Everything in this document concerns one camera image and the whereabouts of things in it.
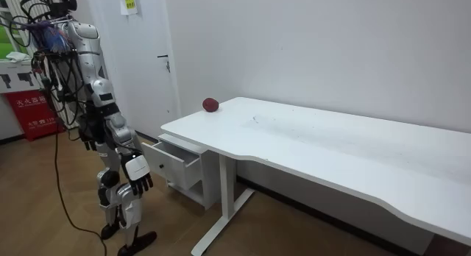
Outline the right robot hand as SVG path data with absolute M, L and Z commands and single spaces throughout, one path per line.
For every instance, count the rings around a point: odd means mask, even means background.
M 120 154 L 120 161 L 135 196 L 140 196 L 154 186 L 149 164 L 143 154 Z

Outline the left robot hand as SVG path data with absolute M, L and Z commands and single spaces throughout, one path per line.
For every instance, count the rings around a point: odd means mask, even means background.
M 87 150 L 97 151 L 97 144 L 103 144 L 104 130 L 102 123 L 94 117 L 79 117 L 79 138 Z

